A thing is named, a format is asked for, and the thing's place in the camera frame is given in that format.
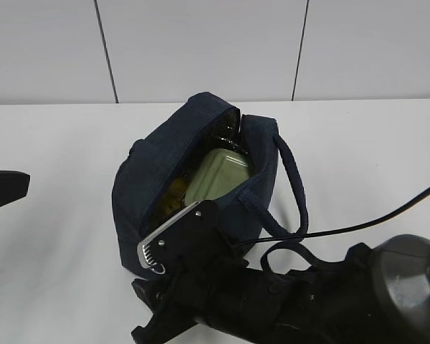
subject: white tabletop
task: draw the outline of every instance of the white tabletop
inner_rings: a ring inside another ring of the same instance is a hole
[[[248,102],[275,117],[300,168],[310,231],[358,224],[430,186],[430,100]],[[120,163],[179,104],[0,106],[0,169],[31,176],[28,196],[0,208],[0,343],[132,343],[151,312],[120,265],[110,192]],[[280,166],[271,212],[296,229]],[[430,238],[430,198],[400,217],[353,234],[304,243],[335,261],[358,242],[396,234]],[[248,255],[251,265],[268,244]],[[304,267],[274,253],[273,267]],[[243,343],[197,325],[170,343]]]

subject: black wire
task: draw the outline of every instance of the black wire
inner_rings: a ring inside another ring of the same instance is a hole
[[[384,215],[378,219],[365,222],[364,224],[358,224],[356,226],[350,226],[345,227],[341,229],[333,229],[330,231],[318,231],[316,233],[307,233],[307,234],[290,234],[286,236],[277,236],[277,237],[270,237],[270,238],[258,238],[253,240],[246,240],[245,242],[239,242],[235,245],[235,247],[240,247],[244,245],[250,245],[250,244],[257,244],[260,242],[280,242],[283,240],[290,240],[290,239],[301,239],[301,238],[315,238],[315,237],[326,237],[327,235],[335,235],[335,234],[344,234],[349,233],[351,231],[359,231],[360,229],[368,228],[375,226],[377,224],[381,224],[385,221],[388,221],[392,219],[393,217],[403,213],[404,211],[410,209],[411,207],[415,206],[418,202],[422,201],[426,197],[430,196],[430,187],[424,191],[422,191],[419,195],[411,199],[408,203],[404,204],[403,206],[399,207],[398,209],[392,211],[391,213]]]

